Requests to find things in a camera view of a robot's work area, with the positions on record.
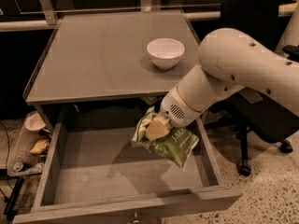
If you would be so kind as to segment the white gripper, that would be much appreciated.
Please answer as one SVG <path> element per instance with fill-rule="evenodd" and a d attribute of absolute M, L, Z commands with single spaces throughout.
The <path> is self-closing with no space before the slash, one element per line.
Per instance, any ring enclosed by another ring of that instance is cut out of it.
<path fill-rule="evenodd" d="M 160 112 L 149 124 L 146 137 L 152 142 L 168 135 L 173 127 L 186 127 L 200 116 L 188 107 L 173 88 L 162 100 Z"/>

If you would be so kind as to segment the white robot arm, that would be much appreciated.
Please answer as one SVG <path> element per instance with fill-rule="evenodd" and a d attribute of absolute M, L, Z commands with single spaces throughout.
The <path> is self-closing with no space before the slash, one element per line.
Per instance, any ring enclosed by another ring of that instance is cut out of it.
<path fill-rule="evenodd" d="M 210 106 L 234 93 L 256 90 L 299 116 L 299 62 L 265 48 L 249 35 L 217 29 L 202 40 L 197 64 L 163 98 L 146 130 L 156 140 L 174 127 L 186 127 Z"/>

